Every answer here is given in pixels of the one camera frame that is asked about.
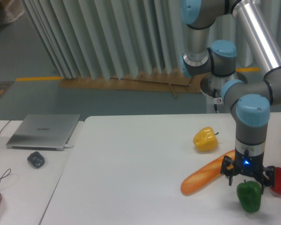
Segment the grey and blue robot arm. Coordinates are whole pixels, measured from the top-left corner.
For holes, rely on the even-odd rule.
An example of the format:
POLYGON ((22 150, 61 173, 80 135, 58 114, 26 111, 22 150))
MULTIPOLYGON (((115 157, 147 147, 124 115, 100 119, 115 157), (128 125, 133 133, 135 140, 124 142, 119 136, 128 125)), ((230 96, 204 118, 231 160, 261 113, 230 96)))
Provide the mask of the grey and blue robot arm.
POLYGON ((227 78, 235 69, 236 47, 224 40, 207 47, 210 26, 219 16, 230 14, 240 24, 251 52, 263 73, 263 81, 247 84, 227 81, 220 88, 223 103, 236 122, 235 156, 225 156, 220 173, 227 178, 253 177, 262 187, 275 186, 275 167, 263 166, 270 106, 281 104, 281 50, 267 25, 257 0, 183 0, 183 23, 187 45, 181 56, 183 73, 195 76, 210 72, 227 78))

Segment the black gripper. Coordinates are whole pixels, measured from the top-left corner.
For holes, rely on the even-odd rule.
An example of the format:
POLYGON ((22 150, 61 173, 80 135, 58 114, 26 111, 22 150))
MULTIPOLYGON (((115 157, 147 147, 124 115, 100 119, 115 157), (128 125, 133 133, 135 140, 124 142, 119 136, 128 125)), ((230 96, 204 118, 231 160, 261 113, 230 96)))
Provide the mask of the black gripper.
POLYGON ((235 160, 225 155, 222 160, 220 174, 229 180, 229 186, 232 186, 233 177, 243 175, 253 177, 261 184, 261 194, 265 187, 274 187, 275 185, 275 166, 263 166, 264 153, 258 156, 250 156, 240 153, 235 149, 235 160))

